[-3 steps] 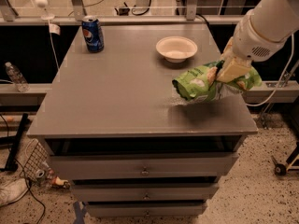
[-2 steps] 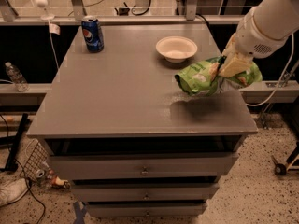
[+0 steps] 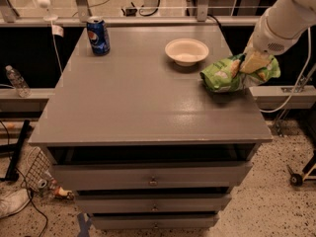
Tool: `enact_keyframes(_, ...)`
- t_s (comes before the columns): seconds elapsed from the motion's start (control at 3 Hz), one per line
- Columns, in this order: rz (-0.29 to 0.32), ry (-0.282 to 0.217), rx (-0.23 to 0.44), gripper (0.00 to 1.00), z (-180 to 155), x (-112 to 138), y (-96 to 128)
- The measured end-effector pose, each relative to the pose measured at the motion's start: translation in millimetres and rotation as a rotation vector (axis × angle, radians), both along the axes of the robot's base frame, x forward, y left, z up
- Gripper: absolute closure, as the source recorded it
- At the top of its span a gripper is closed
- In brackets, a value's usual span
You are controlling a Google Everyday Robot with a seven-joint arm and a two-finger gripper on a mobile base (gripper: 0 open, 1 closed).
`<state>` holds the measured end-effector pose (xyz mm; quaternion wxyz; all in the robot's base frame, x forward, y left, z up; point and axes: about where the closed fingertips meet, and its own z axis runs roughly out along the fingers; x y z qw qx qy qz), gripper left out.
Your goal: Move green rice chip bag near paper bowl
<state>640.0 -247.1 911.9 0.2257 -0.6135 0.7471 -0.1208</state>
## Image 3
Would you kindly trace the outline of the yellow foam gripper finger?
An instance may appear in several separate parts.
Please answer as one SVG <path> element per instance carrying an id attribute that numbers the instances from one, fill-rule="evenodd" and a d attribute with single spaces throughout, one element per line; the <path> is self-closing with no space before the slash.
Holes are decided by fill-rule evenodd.
<path id="1" fill-rule="evenodd" d="M 240 71 L 251 74 L 270 63 L 269 55 L 256 50 L 248 50 L 245 53 L 245 59 L 240 65 Z"/>

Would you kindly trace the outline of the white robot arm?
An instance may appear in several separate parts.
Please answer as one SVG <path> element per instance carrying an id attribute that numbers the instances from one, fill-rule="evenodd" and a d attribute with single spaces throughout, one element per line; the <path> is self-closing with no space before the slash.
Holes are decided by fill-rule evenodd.
<path id="1" fill-rule="evenodd" d="M 253 73 L 295 45 L 302 33 L 316 25 L 316 0 L 277 0 L 257 22 L 245 47 L 243 73 Z"/>

